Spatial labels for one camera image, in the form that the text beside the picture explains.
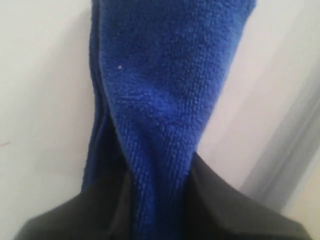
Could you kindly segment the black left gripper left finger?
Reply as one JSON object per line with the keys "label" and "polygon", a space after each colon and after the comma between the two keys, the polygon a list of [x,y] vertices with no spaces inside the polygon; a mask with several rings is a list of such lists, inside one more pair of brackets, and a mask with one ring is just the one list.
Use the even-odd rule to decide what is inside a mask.
{"label": "black left gripper left finger", "polygon": [[128,240],[131,179],[108,173],[62,205],[28,220],[16,240]]}

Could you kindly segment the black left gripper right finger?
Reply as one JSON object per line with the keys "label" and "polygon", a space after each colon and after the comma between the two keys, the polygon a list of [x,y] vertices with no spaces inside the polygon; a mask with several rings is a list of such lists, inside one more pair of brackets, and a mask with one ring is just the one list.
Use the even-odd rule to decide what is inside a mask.
{"label": "black left gripper right finger", "polygon": [[186,188],[188,240],[309,240],[298,222],[234,189],[194,153]]}

